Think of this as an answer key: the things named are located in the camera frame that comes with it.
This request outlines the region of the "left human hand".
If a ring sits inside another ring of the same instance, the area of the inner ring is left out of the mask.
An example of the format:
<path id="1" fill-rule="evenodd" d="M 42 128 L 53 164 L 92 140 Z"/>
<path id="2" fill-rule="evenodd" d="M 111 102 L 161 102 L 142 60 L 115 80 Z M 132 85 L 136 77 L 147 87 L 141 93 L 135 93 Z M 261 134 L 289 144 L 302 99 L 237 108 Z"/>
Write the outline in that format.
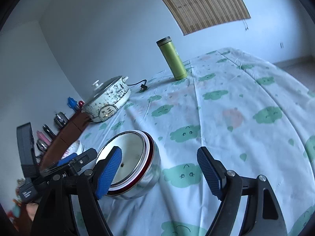
<path id="1" fill-rule="evenodd" d="M 34 220 L 37 209 L 38 203 L 30 202 L 26 205 L 26 211 L 31 221 Z"/>

